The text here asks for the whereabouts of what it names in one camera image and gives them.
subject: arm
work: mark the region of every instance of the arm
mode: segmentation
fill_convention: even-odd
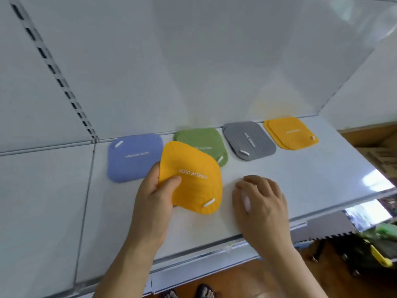
[[[244,196],[249,198],[249,211]],[[244,238],[267,263],[287,297],[327,297],[292,245],[287,201],[276,182],[257,175],[244,177],[233,191],[233,208]]]
[[[142,297],[153,259],[166,239],[172,193],[181,183],[181,177],[173,176],[157,189],[159,171],[156,163],[142,181],[127,239],[93,298]]]

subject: green silicone mat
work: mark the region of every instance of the green silicone mat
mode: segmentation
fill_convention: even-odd
[[[189,144],[210,155],[218,162],[220,167],[224,166],[229,160],[222,136],[214,128],[179,131],[175,133],[173,139]]]

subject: left hand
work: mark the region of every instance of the left hand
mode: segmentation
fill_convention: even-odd
[[[172,193],[182,178],[174,175],[158,187],[160,164],[156,163],[142,181],[135,198],[127,240],[156,253],[164,243],[172,214]]]

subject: foot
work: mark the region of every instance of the foot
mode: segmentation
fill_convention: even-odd
[[[170,291],[169,294],[166,295],[165,298],[178,298],[174,291]]]
[[[210,289],[206,287],[203,288],[200,298],[214,298],[214,297],[215,297],[214,292],[212,292]]]

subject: toe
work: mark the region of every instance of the toe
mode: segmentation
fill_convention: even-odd
[[[201,297],[205,297],[205,295],[207,295],[207,291],[208,291],[207,288],[204,287],[202,292],[201,292]]]

